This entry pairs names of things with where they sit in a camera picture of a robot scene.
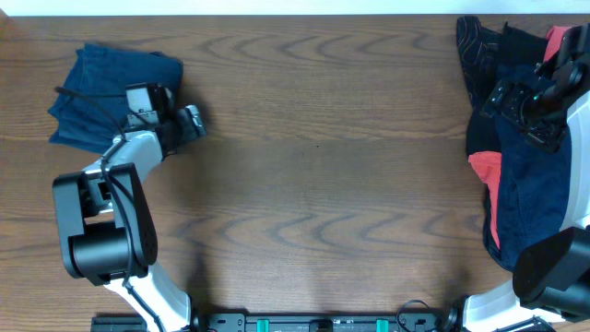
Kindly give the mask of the navy blue shorts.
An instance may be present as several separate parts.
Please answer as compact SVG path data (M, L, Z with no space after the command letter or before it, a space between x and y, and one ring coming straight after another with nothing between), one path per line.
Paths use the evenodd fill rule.
M104 153L126 126L129 107L125 88L138 83L158 83L176 93L183 77L183 63L161 52L139 52L87 43L63 87L87 96L82 100L60 94L49 108L58 126L53 144Z

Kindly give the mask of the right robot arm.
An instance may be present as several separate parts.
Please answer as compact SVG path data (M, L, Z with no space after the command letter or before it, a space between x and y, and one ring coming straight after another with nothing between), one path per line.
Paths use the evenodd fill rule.
M550 331L589 316L589 28L545 37L456 22L486 190L483 243L509 281L449 313L450 331Z

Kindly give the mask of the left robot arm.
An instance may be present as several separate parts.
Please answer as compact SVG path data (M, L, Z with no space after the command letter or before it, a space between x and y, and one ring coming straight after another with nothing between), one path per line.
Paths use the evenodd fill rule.
M142 187L176 149L205 136L194 105L174 107L160 84L126 87L127 119L113 119L112 145L80 172L53 181L61 255L68 274L121 296L135 314L99 314L93 331L196 331L189 294L157 261L158 238Z

